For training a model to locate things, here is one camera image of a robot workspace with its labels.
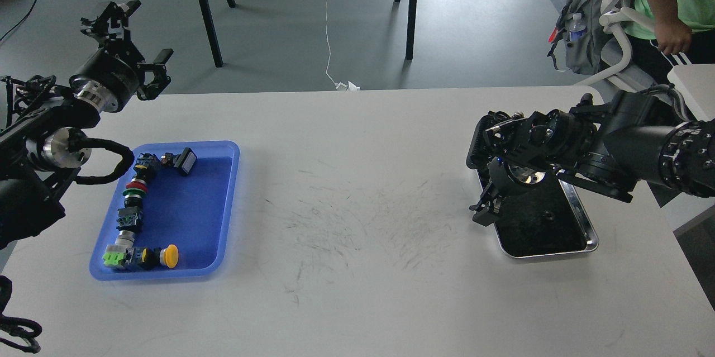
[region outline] chair armrest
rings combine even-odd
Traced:
[[[643,13],[640,13],[639,11],[636,11],[633,8],[628,8],[626,6],[621,8],[621,12],[628,19],[648,29],[649,31],[651,31],[651,33],[656,31],[656,22],[648,16],[645,16]]]

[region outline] gray backpack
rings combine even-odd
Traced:
[[[583,75],[593,75],[603,69],[600,65],[600,50],[606,42],[611,39],[611,35],[603,31],[603,26],[598,23],[602,15],[600,4],[603,0],[566,0],[561,16],[556,21],[556,28],[551,33],[549,43],[551,50],[547,56],[551,57],[556,66],[554,50],[559,41],[563,40],[566,50],[566,66],[573,72]],[[608,4],[608,10],[620,6],[621,3],[632,3],[632,0],[612,0]],[[585,33],[576,41],[569,40],[569,24],[573,20],[575,13],[581,14],[581,21],[587,27]]]

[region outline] robotic arm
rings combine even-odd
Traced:
[[[662,92],[670,106],[657,97]],[[490,112],[476,126],[467,155],[483,191],[470,207],[488,226],[506,197],[524,194],[546,174],[623,202],[639,179],[699,197],[715,196],[715,120],[691,121],[682,97],[669,87],[618,92],[593,105],[585,94],[568,113],[534,112],[525,118]]]
[[[64,217],[59,200],[72,182],[105,184],[133,165],[129,148],[87,138],[82,129],[96,126],[101,112],[120,112],[135,93],[140,100],[156,99],[171,82],[165,64],[173,51],[164,49],[147,63],[131,41],[128,17],[140,6],[105,3],[94,20],[82,18],[82,33],[99,49],[71,77],[70,87],[56,85],[55,77],[0,79],[8,90],[8,127],[0,133],[0,249]],[[154,75],[148,84],[146,72]],[[114,151],[122,161],[107,176],[80,177],[92,148]]]

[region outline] black pants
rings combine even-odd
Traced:
[[[636,39],[628,36],[633,46],[633,62],[653,77],[659,84],[667,84],[668,72],[678,63],[673,56],[658,51],[655,40]],[[686,53],[693,64],[715,64],[715,30],[693,34],[693,41]]]

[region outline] yellow push button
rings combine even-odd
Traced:
[[[169,269],[173,269],[179,263],[179,248],[170,244],[159,253],[159,262]]]

